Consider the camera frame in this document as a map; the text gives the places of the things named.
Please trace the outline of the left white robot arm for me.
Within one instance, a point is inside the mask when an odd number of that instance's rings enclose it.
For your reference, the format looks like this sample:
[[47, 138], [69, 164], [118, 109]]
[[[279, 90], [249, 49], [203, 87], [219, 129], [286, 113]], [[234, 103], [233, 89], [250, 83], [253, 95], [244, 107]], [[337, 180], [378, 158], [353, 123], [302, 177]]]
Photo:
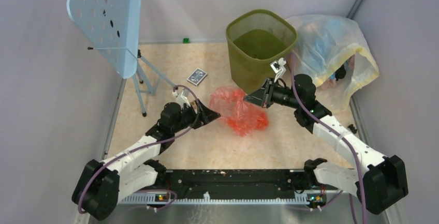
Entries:
[[165, 104], [156, 124], [129, 148], [105, 160], [86, 163], [71, 197], [78, 213], [104, 220], [124, 198], [139, 189], [163, 188], [165, 174], [146, 162], [164, 152], [175, 139], [220, 116], [199, 100], [192, 104]]

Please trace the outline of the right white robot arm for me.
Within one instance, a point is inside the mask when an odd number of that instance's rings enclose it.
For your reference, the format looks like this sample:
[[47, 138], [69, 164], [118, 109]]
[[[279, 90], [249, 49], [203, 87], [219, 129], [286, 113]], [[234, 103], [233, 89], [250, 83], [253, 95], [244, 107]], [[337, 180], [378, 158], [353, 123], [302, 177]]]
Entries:
[[337, 166], [325, 159], [308, 160], [303, 175], [305, 185], [317, 189], [330, 185], [358, 198], [362, 210], [378, 215], [408, 195], [404, 161], [386, 156], [345, 128], [315, 96], [316, 86], [305, 74], [294, 76], [291, 87], [268, 78], [263, 86], [244, 96], [244, 101], [261, 108], [274, 103], [293, 108], [296, 121], [311, 134], [324, 140], [353, 169]]

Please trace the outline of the red plastic trash bag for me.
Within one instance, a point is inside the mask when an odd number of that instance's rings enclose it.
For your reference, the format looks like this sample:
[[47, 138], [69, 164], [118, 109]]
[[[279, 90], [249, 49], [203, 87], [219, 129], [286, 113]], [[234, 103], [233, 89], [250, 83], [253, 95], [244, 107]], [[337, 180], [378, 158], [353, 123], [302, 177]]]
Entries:
[[265, 130], [269, 125], [264, 109], [244, 101], [245, 96], [239, 87], [220, 86], [209, 101], [209, 108], [218, 112], [221, 121], [241, 137], [255, 130]]

